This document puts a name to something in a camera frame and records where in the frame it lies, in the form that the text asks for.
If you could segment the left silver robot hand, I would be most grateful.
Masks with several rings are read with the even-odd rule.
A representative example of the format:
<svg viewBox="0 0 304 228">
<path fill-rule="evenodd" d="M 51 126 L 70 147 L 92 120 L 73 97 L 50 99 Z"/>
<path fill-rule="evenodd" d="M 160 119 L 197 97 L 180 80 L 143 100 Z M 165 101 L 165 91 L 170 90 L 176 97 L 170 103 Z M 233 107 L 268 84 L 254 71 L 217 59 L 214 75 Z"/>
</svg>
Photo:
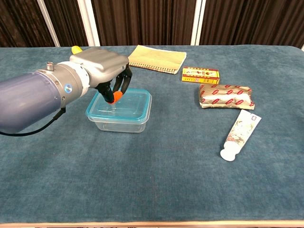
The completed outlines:
<svg viewBox="0 0 304 228">
<path fill-rule="evenodd" d="M 89 87 L 96 89 L 109 104 L 120 100 L 130 84 L 132 72 L 127 56 L 91 47 L 72 54 L 69 60 L 84 68 Z"/>
</svg>

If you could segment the teal-rimmed clear plastic container lid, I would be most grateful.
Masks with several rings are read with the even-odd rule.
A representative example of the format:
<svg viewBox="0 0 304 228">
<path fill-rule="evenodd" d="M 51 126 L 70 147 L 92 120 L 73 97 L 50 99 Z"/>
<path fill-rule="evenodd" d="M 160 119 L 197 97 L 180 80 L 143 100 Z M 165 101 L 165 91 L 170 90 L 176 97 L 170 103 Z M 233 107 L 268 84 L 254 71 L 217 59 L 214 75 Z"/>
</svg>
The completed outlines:
<svg viewBox="0 0 304 228">
<path fill-rule="evenodd" d="M 96 123 L 143 124 L 150 115 L 152 95 L 145 89 L 129 88 L 114 104 L 96 93 L 86 109 L 86 116 Z"/>
</svg>

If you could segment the clear plastic container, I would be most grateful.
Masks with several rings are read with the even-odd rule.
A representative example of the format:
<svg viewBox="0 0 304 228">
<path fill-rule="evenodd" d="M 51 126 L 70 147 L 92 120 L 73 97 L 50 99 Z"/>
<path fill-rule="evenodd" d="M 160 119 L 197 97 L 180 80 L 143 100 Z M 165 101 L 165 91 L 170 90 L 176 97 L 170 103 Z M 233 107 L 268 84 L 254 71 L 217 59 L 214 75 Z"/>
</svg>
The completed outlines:
<svg viewBox="0 0 304 228">
<path fill-rule="evenodd" d="M 123 132 L 123 133 L 141 133 L 146 127 L 146 123 L 149 117 L 140 119 L 105 119 L 97 117 L 88 117 L 88 119 L 94 122 L 99 130 L 110 132 Z"/>
</svg>

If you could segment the tan spiral notebook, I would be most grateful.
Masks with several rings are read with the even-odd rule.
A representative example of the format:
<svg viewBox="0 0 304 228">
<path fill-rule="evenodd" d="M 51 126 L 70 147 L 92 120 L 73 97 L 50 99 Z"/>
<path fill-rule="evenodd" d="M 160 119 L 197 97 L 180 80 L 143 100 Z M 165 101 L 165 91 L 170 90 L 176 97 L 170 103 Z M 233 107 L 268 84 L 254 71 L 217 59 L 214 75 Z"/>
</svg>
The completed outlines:
<svg viewBox="0 0 304 228">
<path fill-rule="evenodd" d="M 186 52 L 168 51 L 137 45 L 128 59 L 129 65 L 133 67 L 177 74 L 186 57 Z"/>
</svg>

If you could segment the dark brown curtain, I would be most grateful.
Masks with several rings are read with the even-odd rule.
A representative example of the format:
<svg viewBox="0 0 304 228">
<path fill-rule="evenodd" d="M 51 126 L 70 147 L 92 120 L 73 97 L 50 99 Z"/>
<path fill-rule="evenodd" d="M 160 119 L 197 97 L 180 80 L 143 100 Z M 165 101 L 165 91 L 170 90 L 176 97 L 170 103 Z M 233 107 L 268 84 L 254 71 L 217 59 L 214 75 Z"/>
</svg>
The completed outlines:
<svg viewBox="0 0 304 228">
<path fill-rule="evenodd" d="M 0 0 L 0 47 L 88 45 L 77 0 L 43 0 L 55 42 L 38 0 Z M 89 0 L 99 42 L 118 45 L 188 45 L 199 0 Z M 206 0 L 200 45 L 304 46 L 304 0 Z"/>
</svg>

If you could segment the yellow red small carton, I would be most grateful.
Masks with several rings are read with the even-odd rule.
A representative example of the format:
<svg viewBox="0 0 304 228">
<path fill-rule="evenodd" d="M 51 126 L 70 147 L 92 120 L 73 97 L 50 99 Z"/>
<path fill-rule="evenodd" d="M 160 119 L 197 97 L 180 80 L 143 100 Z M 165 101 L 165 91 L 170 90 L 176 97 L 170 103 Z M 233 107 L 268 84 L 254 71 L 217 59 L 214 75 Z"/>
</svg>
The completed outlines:
<svg viewBox="0 0 304 228">
<path fill-rule="evenodd" d="M 219 84 L 220 74 L 217 69 L 184 67 L 181 80 L 191 83 Z"/>
</svg>

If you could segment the gold red foil packet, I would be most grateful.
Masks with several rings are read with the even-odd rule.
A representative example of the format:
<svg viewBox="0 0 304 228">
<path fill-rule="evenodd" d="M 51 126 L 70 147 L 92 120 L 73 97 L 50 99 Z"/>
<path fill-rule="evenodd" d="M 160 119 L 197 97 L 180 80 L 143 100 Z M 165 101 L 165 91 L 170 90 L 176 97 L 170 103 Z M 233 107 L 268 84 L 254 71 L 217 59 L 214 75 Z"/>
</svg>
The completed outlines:
<svg viewBox="0 0 304 228">
<path fill-rule="evenodd" d="M 252 89 L 248 86 L 201 84 L 199 104 L 202 108 L 239 108 L 254 110 Z"/>
</svg>

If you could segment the teal table cloth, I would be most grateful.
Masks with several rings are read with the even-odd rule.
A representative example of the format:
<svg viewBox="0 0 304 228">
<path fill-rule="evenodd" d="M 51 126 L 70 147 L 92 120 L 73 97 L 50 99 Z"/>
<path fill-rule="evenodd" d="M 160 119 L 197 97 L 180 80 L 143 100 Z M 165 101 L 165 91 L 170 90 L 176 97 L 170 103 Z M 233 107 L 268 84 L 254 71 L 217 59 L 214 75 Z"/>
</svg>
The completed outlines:
<svg viewBox="0 0 304 228">
<path fill-rule="evenodd" d="M 0 224 L 295 220 L 304 224 L 304 52 L 292 46 L 167 46 L 184 64 L 249 86 L 260 123 L 232 162 L 238 109 L 202 109 L 199 85 L 132 68 L 152 105 L 141 133 L 86 117 L 95 90 L 44 131 L 0 135 Z"/>
</svg>

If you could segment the white toothpaste tube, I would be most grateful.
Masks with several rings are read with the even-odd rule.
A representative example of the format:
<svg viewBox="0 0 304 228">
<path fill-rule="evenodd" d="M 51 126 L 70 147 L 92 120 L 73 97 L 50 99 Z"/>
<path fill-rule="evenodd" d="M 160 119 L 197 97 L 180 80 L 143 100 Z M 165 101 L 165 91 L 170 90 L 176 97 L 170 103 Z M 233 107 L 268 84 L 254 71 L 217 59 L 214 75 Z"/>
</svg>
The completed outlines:
<svg viewBox="0 0 304 228">
<path fill-rule="evenodd" d="M 234 161 L 260 120 L 261 117 L 241 110 L 220 151 L 221 158 L 228 162 Z"/>
</svg>

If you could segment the white metal frame post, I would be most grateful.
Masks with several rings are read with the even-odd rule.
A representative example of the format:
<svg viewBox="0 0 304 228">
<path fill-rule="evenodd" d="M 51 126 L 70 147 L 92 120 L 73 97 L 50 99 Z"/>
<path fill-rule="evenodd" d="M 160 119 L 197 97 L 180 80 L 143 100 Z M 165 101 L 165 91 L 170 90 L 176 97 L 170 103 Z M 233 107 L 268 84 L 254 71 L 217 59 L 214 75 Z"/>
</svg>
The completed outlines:
<svg viewBox="0 0 304 228">
<path fill-rule="evenodd" d="M 196 0 L 194 19 L 192 24 L 191 41 L 190 41 L 190 44 L 192 46 L 198 46 L 200 44 L 205 6 L 206 6 L 206 0 Z"/>
<path fill-rule="evenodd" d="M 99 47 L 100 40 L 95 22 L 92 2 L 91 0 L 77 0 L 77 3 L 81 13 L 88 45 L 91 47 Z"/>
</svg>

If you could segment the thin grey frame post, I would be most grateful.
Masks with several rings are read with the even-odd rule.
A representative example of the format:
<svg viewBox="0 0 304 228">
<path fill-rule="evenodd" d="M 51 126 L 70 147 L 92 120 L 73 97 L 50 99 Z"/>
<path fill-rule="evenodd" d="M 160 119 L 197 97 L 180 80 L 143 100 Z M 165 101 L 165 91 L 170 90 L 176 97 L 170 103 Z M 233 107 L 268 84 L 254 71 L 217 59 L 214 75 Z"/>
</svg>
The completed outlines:
<svg viewBox="0 0 304 228">
<path fill-rule="evenodd" d="M 45 20 L 45 23 L 47 25 L 48 31 L 50 32 L 51 38 L 54 42 L 55 47 L 60 47 L 60 43 L 56 34 L 56 31 L 54 29 L 53 23 L 51 21 L 50 15 L 48 13 L 47 7 L 45 5 L 44 0 L 37 0 L 37 3 L 39 5 L 40 11 L 43 15 L 43 18 Z"/>
</svg>

